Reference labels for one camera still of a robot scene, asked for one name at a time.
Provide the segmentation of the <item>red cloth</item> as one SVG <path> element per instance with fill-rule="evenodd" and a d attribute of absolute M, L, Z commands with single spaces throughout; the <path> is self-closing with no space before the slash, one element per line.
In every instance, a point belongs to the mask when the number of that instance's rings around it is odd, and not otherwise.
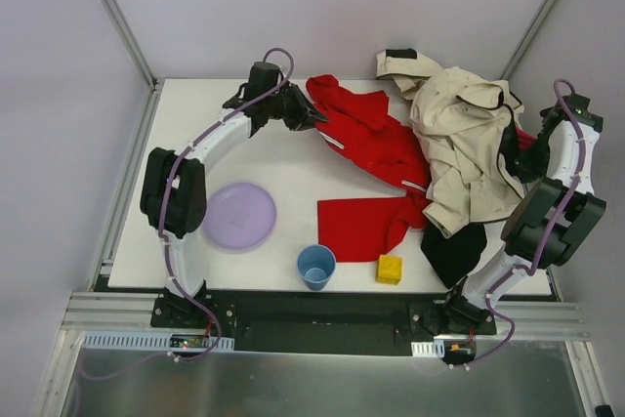
<path fill-rule="evenodd" d="M 306 90 L 326 115 L 315 129 L 357 168 L 404 191 L 386 198 L 326 199 L 317 203 L 318 242 L 339 263 L 372 262 L 398 246 L 411 229 L 424 229 L 432 182 L 413 130 L 389 115 L 384 91 L 358 94 L 329 74 L 311 77 Z"/>

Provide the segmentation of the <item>cream and black jacket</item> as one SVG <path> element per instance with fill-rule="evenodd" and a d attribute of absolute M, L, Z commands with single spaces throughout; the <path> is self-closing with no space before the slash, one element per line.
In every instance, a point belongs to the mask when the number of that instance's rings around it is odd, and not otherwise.
<path fill-rule="evenodd" d="M 449 238 L 468 224 L 508 218 L 524 197 L 502 145 L 524 111 L 505 80 L 444 67 L 413 49 L 386 49 L 376 75 L 409 102 L 410 125 L 430 165 L 424 214 Z"/>

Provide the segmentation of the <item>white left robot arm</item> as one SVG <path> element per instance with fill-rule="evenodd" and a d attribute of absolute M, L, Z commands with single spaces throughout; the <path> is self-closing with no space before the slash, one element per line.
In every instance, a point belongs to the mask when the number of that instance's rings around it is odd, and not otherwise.
<path fill-rule="evenodd" d="M 203 268 L 185 259 L 185 245 L 206 214 L 208 173 L 271 120 L 295 132 L 328 120 L 292 82 L 251 100 L 245 97 L 248 89 L 242 84 L 222 105 L 217 121 L 193 141 L 176 150 L 156 147 L 147 157 L 140 210 L 162 245 L 165 289 L 180 298 L 194 297 L 204 285 Z"/>

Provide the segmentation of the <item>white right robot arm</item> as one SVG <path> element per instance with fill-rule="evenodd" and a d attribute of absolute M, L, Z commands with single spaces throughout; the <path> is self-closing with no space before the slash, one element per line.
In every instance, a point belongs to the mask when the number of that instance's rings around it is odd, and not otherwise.
<path fill-rule="evenodd" d="M 547 161 L 545 174 L 506 222 L 500 250 L 437 307 L 439 333 L 495 333 L 498 300 L 537 271 L 566 264 L 603 216 L 606 202 L 595 196 L 591 166 L 604 119 L 581 109 L 572 115 L 553 109 L 543 119 L 529 150 L 532 163 Z"/>

